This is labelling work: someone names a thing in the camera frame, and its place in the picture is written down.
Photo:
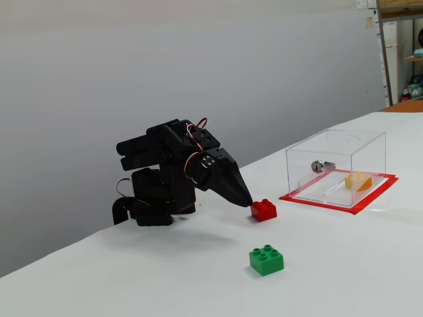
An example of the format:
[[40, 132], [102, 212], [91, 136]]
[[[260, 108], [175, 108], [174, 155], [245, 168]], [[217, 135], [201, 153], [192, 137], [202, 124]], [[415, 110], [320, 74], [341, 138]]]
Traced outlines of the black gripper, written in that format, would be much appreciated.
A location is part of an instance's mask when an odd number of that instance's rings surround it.
[[248, 207], [252, 203], [237, 163], [225, 149], [208, 149], [204, 155], [194, 157], [192, 179], [198, 189], [211, 190], [234, 205]]

